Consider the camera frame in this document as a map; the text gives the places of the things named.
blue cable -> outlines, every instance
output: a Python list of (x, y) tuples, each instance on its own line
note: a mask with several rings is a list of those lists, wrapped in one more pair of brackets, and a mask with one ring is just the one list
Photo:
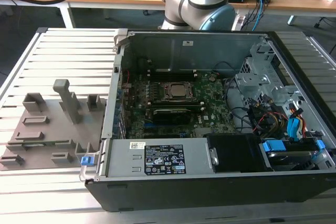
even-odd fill
[(254, 24), (254, 27), (252, 28), (252, 31), (254, 31), (254, 29), (256, 29), (257, 25), (259, 24), (260, 14), (261, 14), (262, 8), (263, 8), (263, 0), (260, 0), (260, 9), (259, 9), (258, 17), (257, 17), (257, 20), (256, 20), (256, 22)]

white paper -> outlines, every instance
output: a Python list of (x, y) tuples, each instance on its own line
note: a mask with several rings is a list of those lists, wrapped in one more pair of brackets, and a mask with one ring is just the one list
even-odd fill
[(146, 142), (131, 142), (130, 149), (145, 149)]

motherboard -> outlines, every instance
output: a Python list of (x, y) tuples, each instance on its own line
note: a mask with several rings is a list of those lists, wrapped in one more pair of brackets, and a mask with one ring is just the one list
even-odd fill
[(139, 74), (124, 85), (127, 138), (203, 137), (235, 132), (216, 73)]

connector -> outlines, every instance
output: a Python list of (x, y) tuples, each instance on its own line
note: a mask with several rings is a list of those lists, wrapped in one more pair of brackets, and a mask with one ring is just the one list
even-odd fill
[(296, 118), (298, 115), (301, 115), (303, 113), (303, 109), (299, 108), (298, 110), (294, 111), (292, 115), (290, 115), (289, 118)]
[(259, 107), (260, 106), (260, 103), (257, 102), (256, 100), (252, 99), (252, 98), (249, 98), (248, 102), (252, 107)]
[(264, 102), (266, 102), (266, 103), (269, 103), (269, 104), (273, 103), (272, 98), (269, 97), (269, 96), (266, 95), (266, 94), (264, 94), (264, 95), (262, 96), (262, 100), (263, 100)]

white table leg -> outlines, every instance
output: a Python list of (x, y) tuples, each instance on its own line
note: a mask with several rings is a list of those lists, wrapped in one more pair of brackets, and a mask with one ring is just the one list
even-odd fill
[(72, 16), (71, 8), (68, 3), (63, 3), (58, 7), (61, 11), (62, 18), (66, 28), (75, 28), (75, 21)]
[(293, 15), (290, 16), (289, 20), (287, 21), (287, 24), (289, 26), (293, 25), (293, 23), (294, 23), (294, 21), (295, 21), (296, 18), (297, 18), (297, 16), (293, 16)]
[(245, 17), (248, 15), (249, 13), (249, 9), (238, 9), (236, 10), (237, 14), (236, 14), (236, 18), (235, 18), (235, 21), (233, 22), (233, 25), (232, 25), (232, 31), (240, 31), (242, 26), (243, 26), (243, 23), (244, 23), (244, 20), (245, 20)]

